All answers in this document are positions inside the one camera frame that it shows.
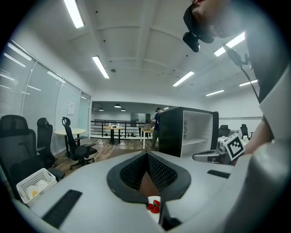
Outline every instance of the ceiling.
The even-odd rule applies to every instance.
[[[121,108],[114,107],[115,104],[120,104]],[[129,113],[154,113],[156,109],[160,107],[163,111],[171,109],[173,106],[157,105],[157,104],[145,104],[145,103],[133,103],[133,102],[93,102],[92,110],[99,111],[103,108],[104,112],[120,112],[121,109],[125,109]]]
[[[61,0],[40,5],[27,21],[36,33],[96,90],[194,99],[247,82],[226,54],[214,51],[227,40],[201,42],[194,53],[182,40],[183,21],[190,0],[77,0],[85,26],[74,27]],[[246,42],[234,47],[243,57]],[[105,79],[94,64],[98,55],[110,76]],[[172,85],[189,71],[195,75]],[[253,71],[246,67],[251,79]]]

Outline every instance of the fluorescent light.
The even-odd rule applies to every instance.
[[[78,10],[75,0],[64,0],[68,12],[73,20],[76,28],[84,26],[83,20],[81,18],[80,12]]]
[[[217,91],[217,92],[213,92],[213,93],[210,93],[210,94],[208,94],[208,95],[206,95],[206,96],[211,96],[211,95],[214,95],[214,94],[217,94],[217,93],[220,93],[220,92],[224,92],[224,90]]]
[[[182,77],[178,82],[176,82],[173,86],[178,86],[180,83],[184,82],[187,78],[192,76],[194,72],[190,71],[188,74],[186,74],[184,77]]]
[[[245,85],[248,85],[248,84],[251,84],[251,83],[254,83],[254,82],[258,82],[258,80],[253,80],[251,82],[246,82],[246,83],[240,84],[240,86],[245,86]]]
[[[3,74],[0,74],[0,76],[3,77],[3,78],[7,78],[7,79],[9,79],[11,81],[16,81],[14,78],[10,78],[9,76],[3,75]]]
[[[8,43],[7,46],[12,49],[13,51],[17,52],[19,55],[23,56],[25,59],[31,61],[31,57],[26,55],[24,52],[22,52],[20,49],[16,48],[13,44]]]
[[[5,88],[8,88],[8,89],[11,89],[10,87],[7,87],[7,86],[4,86],[4,85],[0,85],[1,87],[5,87]]]
[[[106,71],[105,71],[105,69],[100,61],[99,56],[94,56],[92,58],[93,58],[93,61],[95,62],[95,64],[98,66],[100,72],[103,74],[104,78],[109,78],[108,74],[106,73]]]
[[[26,67],[26,65],[23,65],[21,62],[17,61],[15,58],[9,56],[7,53],[4,53],[3,55],[4,55],[5,57],[8,57],[10,60],[16,62],[17,64],[19,64],[19,65],[21,65],[21,66],[23,66],[23,67]]]
[[[36,89],[36,90],[38,90],[38,91],[41,91],[41,89],[38,89],[38,88],[36,88],[36,87],[29,86],[29,85],[27,85],[27,86],[30,87],[30,88],[32,88],[32,89]]]
[[[229,41],[226,45],[230,48],[236,46],[237,44],[241,43],[245,39],[245,32],[239,34],[236,38]],[[223,47],[221,47],[219,50],[217,50],[214,54],[216,56],[220,56],[221,54],[224,54],[226,51]]]
[[[66,83],[63,79],[61,79],[60,77],[58,77],[57,75],[55,75],[54,73],[48,71],[47,72],[50,76],[54,77],[55,79],[59,80],[62,83]]]

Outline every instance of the white plastic basket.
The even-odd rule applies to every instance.
[[[45,180],[48,183],[48,186],[46,186],[44,189],[38,192],[32,199],[29,199],[28,195],[26,194],[26,189],[30,185],[36,185],[36,183],[40,180]],[[20,194],[20,197],[23,201],[23,203],[27,204],[29,207],[33,205],[34,202],[44,193],[46,192],[50,187],[55,185],[57,183],[55,176],[51,174],[48,170],[45,168],[42,168],[38,170],[37,172],[33,173],[32,175],[25,178],[23,181],[20,181],[17,185],[17,191]]]

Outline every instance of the red object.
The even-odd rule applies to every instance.
[[[148,204],[147,209],[151,210],[153,208],[153,204]]]
[[[156,204],[158,207],[160,206],[160,202],[157,201],[157,200],[154,200],[153,204],[154,204],[154,205]]]
[[[159,213],[160,212],[160,208],[158,208],[157,206],[154,206],[153,209],[151,210],[152,213]]]

